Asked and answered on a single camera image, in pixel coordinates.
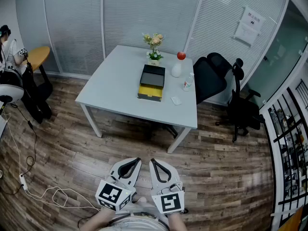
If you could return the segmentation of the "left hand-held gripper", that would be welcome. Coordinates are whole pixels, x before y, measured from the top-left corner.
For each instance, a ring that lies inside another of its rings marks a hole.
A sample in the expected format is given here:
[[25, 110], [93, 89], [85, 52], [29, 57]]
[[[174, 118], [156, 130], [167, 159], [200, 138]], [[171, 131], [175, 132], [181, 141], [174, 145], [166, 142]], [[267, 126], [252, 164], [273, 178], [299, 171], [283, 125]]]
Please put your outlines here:
[[98, 204], [115, 212], [132, 201], [136, 193], [135, 183], [141, 169], [139, 157], [127, 158], [115, 163], [107, 176], [100, 181], [95, 194]]

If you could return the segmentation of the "person's left forearm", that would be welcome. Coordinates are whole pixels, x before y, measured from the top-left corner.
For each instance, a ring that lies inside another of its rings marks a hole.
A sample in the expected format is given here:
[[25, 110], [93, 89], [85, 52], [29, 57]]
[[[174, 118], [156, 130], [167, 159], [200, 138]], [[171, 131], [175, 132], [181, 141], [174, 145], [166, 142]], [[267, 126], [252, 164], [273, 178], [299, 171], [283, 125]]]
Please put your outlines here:
[[103, 207], [97, 214], [86, 221], [80, 228], [80, 231], [98, 231], [106, 227], [109, 222], [115, 217], [116, 212]]

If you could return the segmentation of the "white round vase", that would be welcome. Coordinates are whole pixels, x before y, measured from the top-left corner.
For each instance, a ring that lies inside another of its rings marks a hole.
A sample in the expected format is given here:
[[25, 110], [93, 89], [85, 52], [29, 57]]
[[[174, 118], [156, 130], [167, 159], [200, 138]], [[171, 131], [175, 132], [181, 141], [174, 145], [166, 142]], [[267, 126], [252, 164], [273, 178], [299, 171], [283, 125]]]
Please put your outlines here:
[[176, 63], [171, 70], [171, 75], [173, 77], [180, 77], [181, 76], [181, 62]]

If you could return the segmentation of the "person's white printed shirt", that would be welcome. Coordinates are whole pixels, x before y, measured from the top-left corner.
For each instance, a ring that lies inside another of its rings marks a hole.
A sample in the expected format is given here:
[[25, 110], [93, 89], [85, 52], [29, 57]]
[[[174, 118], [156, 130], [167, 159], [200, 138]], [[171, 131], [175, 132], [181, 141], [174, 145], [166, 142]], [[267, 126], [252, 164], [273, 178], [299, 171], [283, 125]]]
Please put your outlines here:
[[169, 225], [147, 212], [120, 215], [98, 231], [170, 231]]

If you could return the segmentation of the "person's right forearm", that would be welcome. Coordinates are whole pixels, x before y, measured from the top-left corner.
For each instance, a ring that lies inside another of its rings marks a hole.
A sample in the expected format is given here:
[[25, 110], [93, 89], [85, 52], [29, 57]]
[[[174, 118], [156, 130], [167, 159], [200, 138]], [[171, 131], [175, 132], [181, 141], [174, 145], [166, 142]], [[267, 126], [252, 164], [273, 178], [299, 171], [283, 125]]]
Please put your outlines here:
[[167, 218], [170, 231], [188, 231], [186, 225], [181, 219], [180, 213], [170, 214]]

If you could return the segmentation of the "round wooden table black base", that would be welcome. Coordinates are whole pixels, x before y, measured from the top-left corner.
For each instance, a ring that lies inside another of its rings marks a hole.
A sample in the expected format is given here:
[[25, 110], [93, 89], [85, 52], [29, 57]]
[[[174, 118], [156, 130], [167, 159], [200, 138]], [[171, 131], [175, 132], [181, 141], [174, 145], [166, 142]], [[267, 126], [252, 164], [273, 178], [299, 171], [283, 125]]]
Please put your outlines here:
[[32, 72], [37, 69], [40, 70], [40, 73], [44, 79], [44, 83], [38, 86], [38, 89], [42, 97], [47, 100], [52, 93], [53, 87], [49, 81], [47, 74], [44, 70], [43, 63], [47, 60], [50, 55], [50, 48], [48, 46], [42, 46], [31, 50], [28, 53], [28, 57], [23, 61], [23, 64], [27, 67], [30, 67]]

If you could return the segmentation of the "peach flower bouquet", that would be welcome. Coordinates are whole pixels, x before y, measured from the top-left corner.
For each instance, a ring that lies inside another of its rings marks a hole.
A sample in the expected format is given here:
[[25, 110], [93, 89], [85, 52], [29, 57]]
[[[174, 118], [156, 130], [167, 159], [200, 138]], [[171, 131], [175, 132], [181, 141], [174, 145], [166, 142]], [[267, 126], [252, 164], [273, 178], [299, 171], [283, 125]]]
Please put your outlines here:
[[157, 33], [154, 33], [152, 36], [149, 34], [143, 34], [142, 36], [143, 41], [150, 46], [150, 52], [156, 50], [164, 40], [163, 35]]

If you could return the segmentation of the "black box yellow drawer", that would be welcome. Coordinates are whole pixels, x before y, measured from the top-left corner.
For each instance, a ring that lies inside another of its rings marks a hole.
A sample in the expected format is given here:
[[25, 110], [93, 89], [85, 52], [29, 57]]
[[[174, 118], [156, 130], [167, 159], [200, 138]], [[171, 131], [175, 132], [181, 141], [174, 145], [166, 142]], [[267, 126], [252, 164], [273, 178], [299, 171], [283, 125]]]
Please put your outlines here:
[[164, 67], [145, 64], [140, 78], [138, 98], [161, 102], [165, 73]]

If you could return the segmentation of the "clear bottle red label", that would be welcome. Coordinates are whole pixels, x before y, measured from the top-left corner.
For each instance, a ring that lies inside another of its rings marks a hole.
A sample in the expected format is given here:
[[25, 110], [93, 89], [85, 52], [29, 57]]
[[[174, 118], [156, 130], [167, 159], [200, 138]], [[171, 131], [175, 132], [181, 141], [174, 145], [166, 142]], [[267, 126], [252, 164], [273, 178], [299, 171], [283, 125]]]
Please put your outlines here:
[[183, 84], [183, 90], [188, 91], [194, 81], [194, 73], [190, 72]]

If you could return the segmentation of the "white paper sign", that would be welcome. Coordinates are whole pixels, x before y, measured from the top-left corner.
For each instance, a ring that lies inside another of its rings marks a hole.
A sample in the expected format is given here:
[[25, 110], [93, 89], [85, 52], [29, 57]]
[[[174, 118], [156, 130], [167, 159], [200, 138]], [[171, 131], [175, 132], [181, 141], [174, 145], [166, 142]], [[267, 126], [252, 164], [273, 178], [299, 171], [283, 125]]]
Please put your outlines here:
[[257, 32], [260, 32], [265, 21], [266, 18], [264, 16], [251, 9], [249, 6], [245, 6], [244, 13], [241, 17], [242, 23], [246, 24]]

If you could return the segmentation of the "black office chair with headrest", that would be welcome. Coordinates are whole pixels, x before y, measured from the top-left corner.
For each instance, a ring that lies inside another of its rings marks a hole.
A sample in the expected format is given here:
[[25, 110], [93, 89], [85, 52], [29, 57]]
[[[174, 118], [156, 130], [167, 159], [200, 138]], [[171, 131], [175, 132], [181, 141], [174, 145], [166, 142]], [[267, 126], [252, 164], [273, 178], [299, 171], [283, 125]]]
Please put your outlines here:
[[228, 101], [226, 108], [228, 119], [217, 121], [215, 125], [233, 124], [235, 131], [232, 142], [236, 142], [239, 129], [243, 130], [243, 136], [245, 136], [249, 133], [247, 127], [259, 130], [260, 125], [265, 123], [263, 115], [259, 113], [259, 107], [250, 101], [253, 96], [260, 97], [261, 95], [257, 91], [249, 89], [249, 95], [246, 98], [240, 97], [240, 81], [244, 78], [244, 71], [242, 69], [244, 63], [242, 59], [237, 58], [235, 63], [231, 65], [219, 53], [210, 53], [208, 57], [210, 63], [218, 68], [218, 74], [220, 76], [224, 77], [229, 70], [234, 75], [235, 89], [232, 90], [232, 98]]

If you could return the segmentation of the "small potted green plant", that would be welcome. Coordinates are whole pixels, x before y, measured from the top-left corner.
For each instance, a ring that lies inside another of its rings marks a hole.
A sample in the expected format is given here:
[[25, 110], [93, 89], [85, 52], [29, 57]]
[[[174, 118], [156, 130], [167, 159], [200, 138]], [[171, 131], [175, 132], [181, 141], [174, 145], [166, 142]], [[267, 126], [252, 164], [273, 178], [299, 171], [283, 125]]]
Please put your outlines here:
[[152, 66], [160, 66], [160, 60], [164, 58], [160, 51], [157, 49], [151, 52], [147, 52], [146, 56], [148, 60], [148, 65]]

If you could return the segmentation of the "orange chair white frame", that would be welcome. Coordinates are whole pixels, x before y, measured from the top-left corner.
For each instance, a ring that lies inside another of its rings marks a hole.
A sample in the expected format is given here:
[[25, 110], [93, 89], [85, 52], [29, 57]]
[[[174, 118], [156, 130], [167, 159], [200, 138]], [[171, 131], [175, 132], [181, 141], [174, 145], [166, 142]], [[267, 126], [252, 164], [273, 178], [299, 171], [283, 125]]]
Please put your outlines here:
[[[275, 218], [290, 214], [281, 221], [274, 221]], [[308, 231], [308, 205], [283, 212], [271, 213], [271, 231]]]

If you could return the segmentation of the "white power strip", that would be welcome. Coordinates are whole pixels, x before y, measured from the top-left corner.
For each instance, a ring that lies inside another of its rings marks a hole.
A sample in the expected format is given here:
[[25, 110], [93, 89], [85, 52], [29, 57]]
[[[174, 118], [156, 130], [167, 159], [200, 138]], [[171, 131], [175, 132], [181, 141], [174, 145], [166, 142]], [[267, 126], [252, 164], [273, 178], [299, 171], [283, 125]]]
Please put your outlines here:
[[19, 179], [20, 179], [22, 188], [24, 189], [24, 191], [27, 191], [28, 190], [28, 186], [27, 186], [27, 183], [26, 183], [26, 180], [25, 180], [25, 176], [23, 174], [20, 174], [19, 175]]

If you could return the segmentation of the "white shelf black grid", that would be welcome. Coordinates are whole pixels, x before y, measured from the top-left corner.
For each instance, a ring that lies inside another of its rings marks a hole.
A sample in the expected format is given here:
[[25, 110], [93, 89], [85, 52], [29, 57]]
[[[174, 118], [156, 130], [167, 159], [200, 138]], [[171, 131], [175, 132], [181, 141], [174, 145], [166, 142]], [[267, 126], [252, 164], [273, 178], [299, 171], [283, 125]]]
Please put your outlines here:
[[308, 84], [299, 80], [287, 87], [263, 114], [273, 166], [272, 213], [308, 205]]

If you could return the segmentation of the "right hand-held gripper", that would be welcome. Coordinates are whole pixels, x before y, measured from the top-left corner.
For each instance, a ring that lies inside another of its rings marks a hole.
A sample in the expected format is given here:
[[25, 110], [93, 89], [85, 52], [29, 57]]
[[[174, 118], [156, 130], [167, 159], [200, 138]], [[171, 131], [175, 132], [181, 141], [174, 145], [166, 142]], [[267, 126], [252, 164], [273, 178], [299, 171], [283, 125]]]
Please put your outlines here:
[[[185, 192], [182, 181], [179, 181], [180, 177], [177, 170], [165, 161], [154, 158], [150, 160], [149, 166], [153, 187], [151, 196], [158, 211], [164, 215], [183, 213]], [[167, 174], [166, 180], [161, 178], [159, 169]], [[160, 189], [162, 183], [172, 182], [173, 180], [175, 180], [175, 183]]]

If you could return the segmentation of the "black mesh office chair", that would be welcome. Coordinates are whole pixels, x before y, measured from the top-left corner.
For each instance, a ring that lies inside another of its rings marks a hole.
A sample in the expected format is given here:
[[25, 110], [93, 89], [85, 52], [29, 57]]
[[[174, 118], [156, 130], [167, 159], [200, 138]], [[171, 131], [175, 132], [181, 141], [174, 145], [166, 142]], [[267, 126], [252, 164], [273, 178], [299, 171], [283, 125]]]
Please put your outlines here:
[[199, 58], [193, 65], [196, 104], [221, 93], [227, 87], [224, 77], [220, 77], [206, 57]]

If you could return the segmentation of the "white round device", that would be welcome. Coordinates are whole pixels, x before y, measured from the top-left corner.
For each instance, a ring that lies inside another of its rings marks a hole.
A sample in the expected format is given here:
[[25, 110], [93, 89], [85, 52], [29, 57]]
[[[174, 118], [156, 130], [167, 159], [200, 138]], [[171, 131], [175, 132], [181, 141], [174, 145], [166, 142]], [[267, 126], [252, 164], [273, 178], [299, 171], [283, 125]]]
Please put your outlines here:
[[24, 95], [24, 89], [15, 85], [0, 84], [0, 101], [3, 103], [12, 103], [21, 99]]

